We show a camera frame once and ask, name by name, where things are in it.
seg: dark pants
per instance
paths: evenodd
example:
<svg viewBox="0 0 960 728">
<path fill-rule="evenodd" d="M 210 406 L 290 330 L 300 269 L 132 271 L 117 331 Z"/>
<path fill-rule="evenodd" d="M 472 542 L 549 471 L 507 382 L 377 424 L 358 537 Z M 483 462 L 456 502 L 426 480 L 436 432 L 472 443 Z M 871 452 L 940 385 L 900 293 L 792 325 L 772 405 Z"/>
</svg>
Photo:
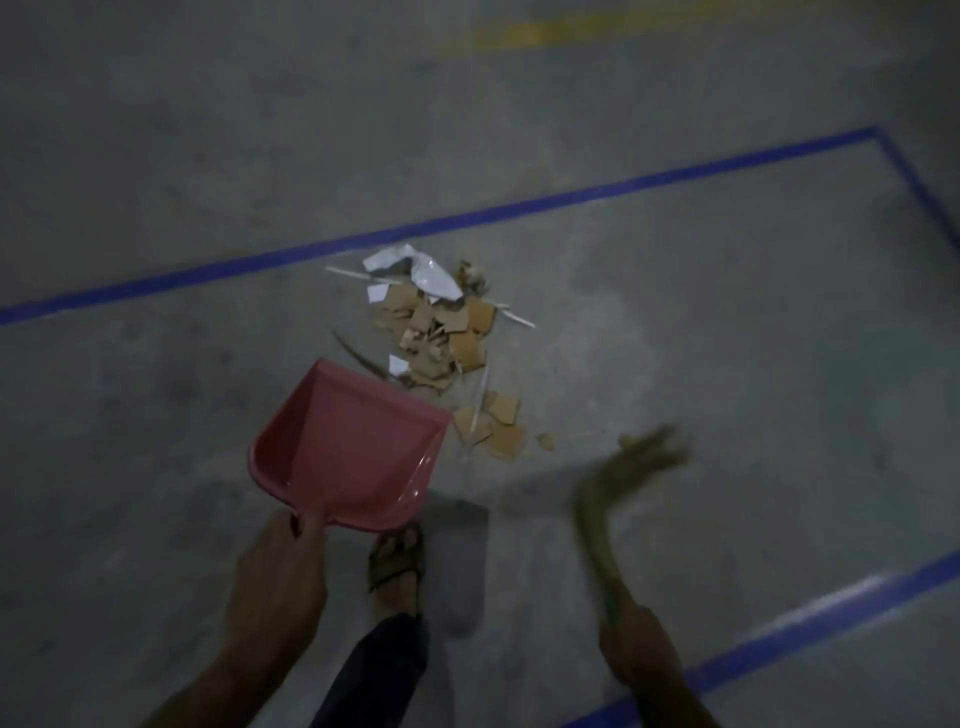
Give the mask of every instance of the dark pants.
<svg viewBox="0 0 960 728">
<path fill-rule="evenodd" d="M 396 728 L 426 670 L 422 617 L 384 619 L 353 648 L 310 728 Z"/>
</svg>

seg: blue floor line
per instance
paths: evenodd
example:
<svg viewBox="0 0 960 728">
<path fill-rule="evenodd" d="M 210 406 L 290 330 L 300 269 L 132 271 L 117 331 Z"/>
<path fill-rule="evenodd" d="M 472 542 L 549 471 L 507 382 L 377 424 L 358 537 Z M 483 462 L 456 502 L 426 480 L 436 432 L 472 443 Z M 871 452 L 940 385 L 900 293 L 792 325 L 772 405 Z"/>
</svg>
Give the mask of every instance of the blue floor line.
<svg viewBox="0 0 960 728">
<path fill-rule="evenodd" d="M 515 220 L 518 217 L 548 212 L 562 207 L 582 205 L 583 203 L 597 200 L 608 200 L 622 195 L 629 195 L 644 189 L 666 187 L 680 182 L 701 180 L 715 175 L 723 175 L 752 167 L 775 164 L 788 159 L 809 157 L 810 155 L 822 154 L 852 144 L 872 141 L 877 138 L 878 133 L 878 128 L 868 127 L 852 132 L 824 136 L 819 139 L 811 139 L 798 144 L 788 144 L 775 149 L 753 152 L 739 157 L 721 159 L 706 164 L 696 164 L 691 167 L 659 172 L 654 175 L 635 177 L 631 180 L 624 180 L 623 182 L 599 184 L 594 187 L 561 192 L 559 194 L 547 195 L 546 197 L 525 200 L 509 205 L 487 207 L 486 209 L 476 210 L 474 212 L 438 217 L 420 223 L 401 225 L 396 228 L 363 232 L 356 235 L 348 235 L 347 237 L 335 238 L 333 240 L 309 243 L 307 245 L 297 246 L 296 248 L 284 248 L 283 250 L 270 251 L 269 253 L 249 255 L 247 257 L 224 260 L 218 263 L 209 263 L 176 273 L 165 273 L 159 276 L 150 276 L 145 279 L 131 280 L 125 283 L 103 286 L 101 288 L 91 288 L 76 293 L 67 293 L 46 299 L 45 301 L 19 303 L 9 308 L 0 309 L 0 326 L 30 321 L 63 311 L 89 308 L 103 303 L 135 299 L 162 291 L 172 291 L 178 288 L 211 283 L 214 280 L 245 276 L 249 273 L 279 268 L 281 266 L 292 265 L 327 255 L 336 255 L 347 251 L 366 250 L 383 245 L 392 245 L 410 238 L 439 235 L 444 232 Z"/>
<path fill-rule="evenodd" d="M 917 170 L 907 161 L 906 155 L 900 150 L 900 147 L 894 143 L 887 132 L 883 129 L 878 129 L 876 132 L 876 141 L 879 143 L 880 149 L 883 150 L 883 154 L 890 160 L 894 169 L 900 173 L 903 181 L 906 182 L 910 191 L 913 192 L 914 197 L 917 198 L 917 203 L 933 219 L 933 222 L 940 228 L 950 245 L 960 253 L 960 231 L 957 230 L 956 225 L 954 225 L 950 219 L 947 208 L 944 207 L 944 204 L 940 202 L 940 199 L 933 194 L 930 188 L 926 186 L 925 182 L 920 179 Z"/>
<path fill-rule="evenodd" d="M 889 134 L 881 128 L 861 130 L 875 139 L 881 151 L 906 182 L 907 187 L 944 237 L 960 253 L 960 231 L 940 199 L 921 179 Z M 687 681 L 698 694 L 714 691 L 762 667 L 789 657 L 846 632 L 871 619 L 902 607 L 907 602 L 960 578 L 960 551 L 874 589 L 841 601 L 808 619 L 792 622 L 775 632 L 744 643 L 730 652 L 694 667 Z M 564 728 L 623 728 L 639 721 L 631 698 L 619 700 L 595 713 L 566 724 Z"/>
<path fill-rule="evenodd" d="M 785 657 L 899 609 L 958 578 L 960 550 L 915 571 L 880 582 L 872 589 L 832 604 L 811 617 L 785 624 L 770 634 L 707 660 L 687 671 L 687 683 L 700 695 L 715 691 Z M 564 728 L 625 728 L 638 723 L 633 699 L 624 698 L 595 713 L 577 718 Z"/>
</svg>

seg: white stick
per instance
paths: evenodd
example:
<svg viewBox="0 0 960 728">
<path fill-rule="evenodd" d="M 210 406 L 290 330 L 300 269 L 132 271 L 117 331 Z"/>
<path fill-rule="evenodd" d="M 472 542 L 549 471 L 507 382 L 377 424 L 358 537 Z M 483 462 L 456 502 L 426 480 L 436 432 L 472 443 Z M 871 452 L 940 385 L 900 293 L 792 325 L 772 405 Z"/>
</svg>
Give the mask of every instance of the white stick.
<svg viewBox="0 0 960 728">
<path fill-rule="evenodd" d="M 403 283 L 402 280 L 393 280 L 393 279 L 382 279 L 377 276 L 371 276 L 367 273 L 357 273 L 356 271 L 345 271 L 343 268 L 335 268 L 332 265 L 326 266 L 326 270 L 330 273 L 337 273 L 341 276 L 347 276 L 348 278 L 358 279 L 358 280 L 372 280 L 374 283 L 387 283 L 388 285 L 400 285 Z"/>
<path fill-rule="evenodd" d="M 504 309 L 504 308 L 501 308 L 501 309 L 500 309 L 500 313 L 502 313 L 504 316 L 506 316 L 506 317 L 507 317 L 508 319 L 510 319 L 511 321 L 516 321 L 518 324 L 523 324 L 524 326 L 530 327 L 530 328 L 536 328 L 536 327 L 537 327 L 536 324 L 533 324 L 532 322 L 529 322 L 529 321 L 527 321 L 526 319 L 521 319 L 521 318 L 520 318 L 519 316 L 517 316 L 515 313 L 511 313 L 510 311 L 508 311 L 508 310 L 506 310 L 506 309 Z"/>
<path fill-rule="evenodd" d="M 470 434 L 477 428 L 477 419 L 480 417 L 480 407 L 483 406 L 483 396 L 487 391 L 487 378 L 490 376 L 490 354 L 487 354 L 487 365 L 483 368 L 483 377 L 480 379 L 480 391 L 473 403 L 473 421 L 470 423 Z"/>
</svg>

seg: dustpan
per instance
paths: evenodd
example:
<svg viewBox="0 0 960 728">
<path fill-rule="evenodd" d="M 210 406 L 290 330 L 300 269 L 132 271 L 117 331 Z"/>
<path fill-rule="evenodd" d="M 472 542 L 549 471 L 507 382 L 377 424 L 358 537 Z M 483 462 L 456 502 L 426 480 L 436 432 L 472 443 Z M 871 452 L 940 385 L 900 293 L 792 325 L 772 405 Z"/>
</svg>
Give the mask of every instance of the dustpan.
<svg viewBox="0 0 960 728">
<path fill-rule="evenodd" d="M 320 359 L 250 446 L 257 485 L 328 522 L 397 528 L 423 506 L 452 416 L 389 383 Z"/>
</svg>

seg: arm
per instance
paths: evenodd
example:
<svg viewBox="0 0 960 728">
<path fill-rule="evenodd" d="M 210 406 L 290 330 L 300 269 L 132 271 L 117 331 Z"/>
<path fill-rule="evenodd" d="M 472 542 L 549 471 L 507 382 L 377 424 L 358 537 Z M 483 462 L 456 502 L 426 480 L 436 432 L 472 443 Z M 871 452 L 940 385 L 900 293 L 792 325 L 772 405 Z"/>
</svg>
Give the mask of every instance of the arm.
<svg viewBox="0 0 960 728">
<path fill-rule="evenodd" d="M 634 694 L 647 728 L 719 728 L 687 686 L 677 649 L 660 620 L 630 596 L 622 582 L 610 585 L 615 619 L 600 630 L 600 651 L 613 676 Z"/>
<path fill-rule="evenodd" d="M 143 728 L 244 728 L 313 642 L 326 604 L 324 514 L 304 514 L 299 536 L 279 511 L 240 556 L 227 640 L 213 662 Z"/>
</svg>

